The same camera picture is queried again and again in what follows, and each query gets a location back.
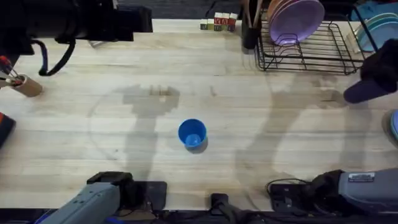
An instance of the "purple object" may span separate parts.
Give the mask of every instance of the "purple object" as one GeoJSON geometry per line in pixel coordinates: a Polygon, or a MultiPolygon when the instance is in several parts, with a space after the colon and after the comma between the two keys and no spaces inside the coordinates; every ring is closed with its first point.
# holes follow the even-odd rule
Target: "purple object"
{"type": "Polygon", "coordinates": [[[348,103],[361,103],[396,91],[396,82],[377,82],[373,79],[361,80],[344,92],[344,99],[348,103]]]}
{"type": "Polygon", "coordinates": [[[296,44],[312,35],[322,23],[325,8],[317,0],[299,0],[276,12],[269,33],[277,45],[296,44]]]}

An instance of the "blue object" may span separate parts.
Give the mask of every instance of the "blue object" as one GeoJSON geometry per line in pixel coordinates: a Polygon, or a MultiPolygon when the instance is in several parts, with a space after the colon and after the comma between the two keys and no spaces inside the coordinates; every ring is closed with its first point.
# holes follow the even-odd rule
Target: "blue object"
{"type": "Polygon", "coordinates": [[[398,126],[398,111],[395,110],[391,115],[391,130],[394,137],[398,139],[397,127],[398,126]]]}
{"type": "MultiPolygon", "coordinates": [[[[380,49],[387,40],[398,36],[398,18],[387,17],[380,19],[369,24],[368,29],[377,47],[380,49]]],[[[362,50],[368,52],[374,51],[364,31],[358,36],[358,40],[362,50]]]]}
{"type": "Polygon", "coordinates": [[[200,147],[205,141],[206,127],[198,119],[188,119],[180,125],[178,137],[185,147],[195,149],[200,147]]]}
{"type": "MultiPolygon", "coordinates": [[[[380,15],[386,12],[393,12],[398,14],[398,2],[390,2],[387,4],[379,4],[374,1],[368,1],[365,4],[356,7],[359,11],[359,14],[363,19],[370,19],[374,16],[380,15]]],[[[351,13],[352,21],[359,21],[358,15],[355,11],[351,13]]]]}

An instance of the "utensil holder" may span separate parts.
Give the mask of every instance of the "utensil holder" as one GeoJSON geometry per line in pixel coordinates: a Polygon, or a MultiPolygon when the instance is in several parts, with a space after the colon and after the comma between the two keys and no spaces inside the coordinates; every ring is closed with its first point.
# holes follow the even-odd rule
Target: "utensil holder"
{"type": "Polygon", "coordinates": [[[258,21],[257,27],[250,28],[247,16],[242,19],[242,46],[246,49],[254,49],[258,43],[261,34],[261,21],[258,21]]]}
{"type": "Polygon", "coordinates": [[[12,86],[11,88],[27,97],[35,97],[43,91],[42,85],[29,78],[27,75],[20,75],[24,82],[19,86],[12,86]]]}

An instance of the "black cup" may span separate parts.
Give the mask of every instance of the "black cup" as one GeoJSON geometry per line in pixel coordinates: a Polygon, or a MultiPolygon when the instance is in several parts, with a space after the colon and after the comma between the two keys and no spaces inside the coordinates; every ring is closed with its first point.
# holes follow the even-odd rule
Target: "black cup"
{"type": "Polygon", "coordinates": [[[397,91],[397,83],[387,80],[366,79],[355,83],[344,92],[348,103],[361,103],[397,91]]]}
{"type": "Polygon", "coordinates": [[[254,49],[259,41],[261,34],[261,20],[257,23],[257,27],[249,28],[247,15],[243,15],[242,20],[242,46],[245,49],[254,49]]]}

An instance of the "butcher block countertop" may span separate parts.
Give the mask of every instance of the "butcher block countertop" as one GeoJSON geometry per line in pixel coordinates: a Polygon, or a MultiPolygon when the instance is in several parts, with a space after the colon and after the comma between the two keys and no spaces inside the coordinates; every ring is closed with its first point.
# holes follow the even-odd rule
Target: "butcher block countertop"
{"type": "MultiPolygon", "coordinates": [[[[44,42],[51,67],[67,46],[44,42]]],[[[242,53],[239,31],[154,20],[154,33],[135,34],[134,42],[94,49],[78,41],[52,77],[38,76],[35,51],[15,69],[45,91],[26,98],[0,90],[0,111],[17,121],[0,149],[1,208],[59,208],[91,176],[112,170],[165,181],[166,209],[204,209],[220,192],[237,207],[270,210],[271,180],[398,164],[381,127],[397,95],[347,105],[341,94],[358,74],[264,73],[242,53]],[[178,139],[188,118],[207,127],[200,154],[178,139]]]]}

